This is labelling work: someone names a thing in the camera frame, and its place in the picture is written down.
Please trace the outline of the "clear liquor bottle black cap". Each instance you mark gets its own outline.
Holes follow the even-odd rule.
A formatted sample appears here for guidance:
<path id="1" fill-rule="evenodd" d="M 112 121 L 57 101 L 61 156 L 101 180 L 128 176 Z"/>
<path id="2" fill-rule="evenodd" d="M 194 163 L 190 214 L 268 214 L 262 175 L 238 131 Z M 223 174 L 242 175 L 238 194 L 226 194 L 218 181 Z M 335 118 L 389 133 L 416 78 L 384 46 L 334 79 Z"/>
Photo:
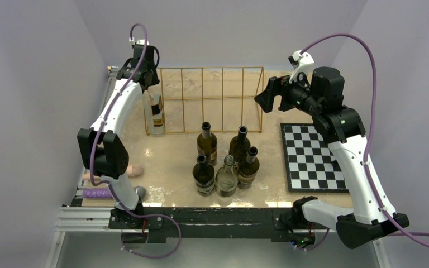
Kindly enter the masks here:
<path id="1" fill-rule="evenodd" d="M 162 135 L 165 133 L 165 116 L 162 96 L 160 91 L 156 88 L 150 89 L 149 94 L 152 122 L 151 133 L 153 135 Z"/>

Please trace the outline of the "green wine bottle silver neck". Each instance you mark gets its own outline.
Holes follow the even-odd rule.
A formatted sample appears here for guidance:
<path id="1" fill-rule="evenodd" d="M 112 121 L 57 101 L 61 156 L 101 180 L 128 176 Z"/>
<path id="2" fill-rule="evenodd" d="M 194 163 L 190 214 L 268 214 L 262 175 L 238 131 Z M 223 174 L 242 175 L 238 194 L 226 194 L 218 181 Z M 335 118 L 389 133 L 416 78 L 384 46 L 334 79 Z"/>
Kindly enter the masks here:
<path id="1" fill-rule="evenodd" d="M 217 137 L 211 132 L 211 124 L 203 122 L 202 132 L 197 137 L 197 150 L 199 155 L 204 155 L 212 165 L 217 164 Z"/>

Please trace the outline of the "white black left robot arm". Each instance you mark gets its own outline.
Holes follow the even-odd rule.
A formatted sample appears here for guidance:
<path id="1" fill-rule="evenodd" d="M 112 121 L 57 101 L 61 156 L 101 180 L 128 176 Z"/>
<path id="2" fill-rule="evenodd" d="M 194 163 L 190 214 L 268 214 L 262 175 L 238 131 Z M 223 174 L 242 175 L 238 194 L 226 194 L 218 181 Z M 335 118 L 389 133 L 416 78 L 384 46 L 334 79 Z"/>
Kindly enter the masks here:
<path id="1" fill-rule="evenodd" d="M 89 128 L 77 134 L 83 165 L 89 172 L 93 186 L 107 184 L 115 200 L 114 216 L 130 228 L 144 222 L 141 195 L 131 185 L 126 169 L 129 155 L 120 134 L 133 106 L 150 86 L 159 84 L 156 71 L 158 56 L 155 46 L 147 41 L 136 41 L 133 57 L 128 59 L 117 74 L 117 82 L 106 106 Z"/>

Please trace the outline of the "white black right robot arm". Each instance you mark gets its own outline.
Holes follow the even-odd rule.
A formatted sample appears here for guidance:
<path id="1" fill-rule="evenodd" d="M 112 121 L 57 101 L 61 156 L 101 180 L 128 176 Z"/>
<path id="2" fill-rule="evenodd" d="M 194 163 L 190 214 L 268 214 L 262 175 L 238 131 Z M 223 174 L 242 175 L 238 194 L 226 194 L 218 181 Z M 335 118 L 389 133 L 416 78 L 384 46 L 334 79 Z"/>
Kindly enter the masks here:
<path id="1" fill-rule="evenodd" d="M 315 68 L 310 83 L 302 75 L 295 82 L 287 76 L 271 77 L 255 97 L 265 113 L 281 97 L 279 110 L 293 108 L 310 115 L 345 179 L 352 208 L 329 205 L 317 197 L 304 197 L 293 203 L 291 219 L 298 227 L 318 223 L 334 230 L 350 249 L 391 235 L 409 226 L 408 217 L 398 213 L 387 200 L 372 160 L 366 151 L 367 138 L 356 110 L 343 105 L 344 77 L 332 67 Z"/>

